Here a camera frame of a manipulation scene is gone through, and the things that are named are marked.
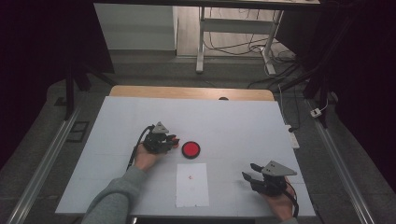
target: wooden edge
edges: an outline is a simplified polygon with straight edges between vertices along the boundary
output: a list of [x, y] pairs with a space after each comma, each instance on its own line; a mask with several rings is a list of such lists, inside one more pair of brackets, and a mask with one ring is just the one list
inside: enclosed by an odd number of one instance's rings
[[226, 97], [240, 101], [274, 101], [274, 95], [268, 90], [240, 90], [186, 87], [153, 87], [153, 86], [115, 86], [110, 96], [148, 97], [170, 99], [218, 100]]

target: gray sleeve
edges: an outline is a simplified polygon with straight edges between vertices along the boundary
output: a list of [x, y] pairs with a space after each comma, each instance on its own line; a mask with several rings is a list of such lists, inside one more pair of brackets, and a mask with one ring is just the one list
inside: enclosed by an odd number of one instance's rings
[[297, 219], [294, 217], [294, 218], [291, 218], [289, 220], [283, 221], [283, 222], [281, 222], [279, 224], [298, 224], [298, 222], [297, 222]]
[[131, 166], [123, 177], [113, 179], [93, 199], [81, 223], [124, 224], [145, 179], [143, 171]]

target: human hand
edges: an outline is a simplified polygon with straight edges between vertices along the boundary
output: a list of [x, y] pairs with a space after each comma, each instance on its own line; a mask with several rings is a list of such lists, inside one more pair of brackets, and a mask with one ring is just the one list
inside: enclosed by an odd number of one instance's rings
[[143, 144], [137, 147], [136, 155], [134, 157], [134, 166], [140, 170], [147, 172], [148, 169], [155, 164], [155, 162], [166, 153], [153, 154], [149, 153]]
[[[294, 190], [291, 188], [289, 184], [287, 186], [288, 187], [286, 188], [286, 191], [291, 196], [294, 197], [295, 195]], [[293, 203], [285, 194], [282, 193], [281, 195], [275, 197], [269, 197], [265, 194], [260, 194], [260, 195], [268, 202], [272, 212], [280, 221], [286, 221], [293, 218], [293, 214], [292, 214]]]

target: paper sheet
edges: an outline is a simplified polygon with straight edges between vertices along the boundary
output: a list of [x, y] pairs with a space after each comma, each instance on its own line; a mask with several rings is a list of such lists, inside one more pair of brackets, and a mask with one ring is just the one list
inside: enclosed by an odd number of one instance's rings
[[177, 165], [176, 207], [209, 206], [206, 163]]

